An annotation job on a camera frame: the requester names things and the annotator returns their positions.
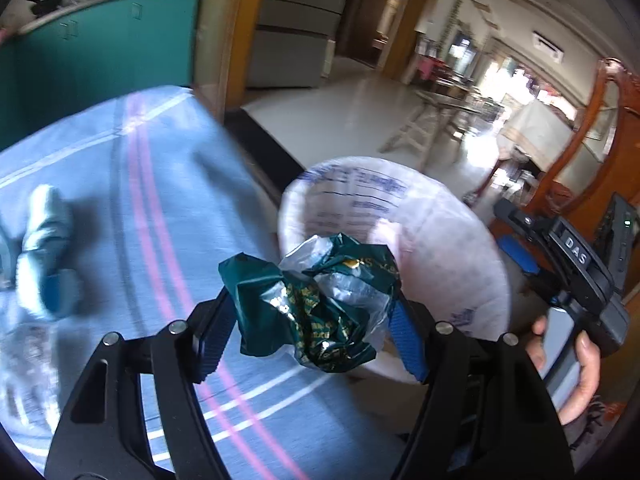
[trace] metal screw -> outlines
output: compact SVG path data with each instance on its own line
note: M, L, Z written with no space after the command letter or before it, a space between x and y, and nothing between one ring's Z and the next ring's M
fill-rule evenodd
M120 340L120 334L117 332L109 332L102 338L102 342L105 346L115 345Z
M187 323L181 319L174 321L169 325L169 332L172 334L181 334L187 330Z
M516 346L518 344L518 336L512 334L511 332L507 332L505 335L503 335L502 340L509 346Z
M442 335L449 335L453 332L453 325L451 323L447 323L446 321L441 321L436 323L436 332Z

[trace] tiled floor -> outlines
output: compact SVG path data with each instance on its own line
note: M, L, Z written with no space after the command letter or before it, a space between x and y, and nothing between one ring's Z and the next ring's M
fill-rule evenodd
M337 57L330 78L320 88L249 92L243 108L306 168L348 155L380 156L415 168L418 155L408 147L388 153L379 153L378 148L419 104L407 86ZM431 148L425 173L460 198L480 183L496 157L495 134L485 124L475 135L467 134L462 146L440 136ZM474 209L484 222L492 218L496 197L497 190L490 189ZM505 264L516 293L522 276L508 258ZM512 327L526 325L532 310L540 311L537 298L515 294Z

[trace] finger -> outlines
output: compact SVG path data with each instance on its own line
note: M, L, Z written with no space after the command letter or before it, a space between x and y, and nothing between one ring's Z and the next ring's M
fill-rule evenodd
M531 331L535 335L543 335L546 330L546 316L540 316L533 325L531 325Z
M546 363L545 350L542 348L542 338L534 337L531 339L531 341L527 343L526 351L536 370L542 370Z
M571 397L558 412L564 426L587 409L600 383L600 349L586 332L580 332L575 342L575 353L580 363L580 381Z

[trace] trash bin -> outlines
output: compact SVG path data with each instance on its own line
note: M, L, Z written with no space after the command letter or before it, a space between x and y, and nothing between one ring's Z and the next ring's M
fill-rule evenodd
M380 219L399 224L390 248L409 300L475 338L506 332L510 288L493 237L445 186L405 166L349 156L305 171L283 196L280 249L339 232L371 242Z

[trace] cabinet handle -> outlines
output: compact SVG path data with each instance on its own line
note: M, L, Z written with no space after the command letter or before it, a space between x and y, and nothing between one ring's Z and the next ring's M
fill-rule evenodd
M132 15L134 20L141 20L142 19L142 5L133 4L131 6L131 15Z

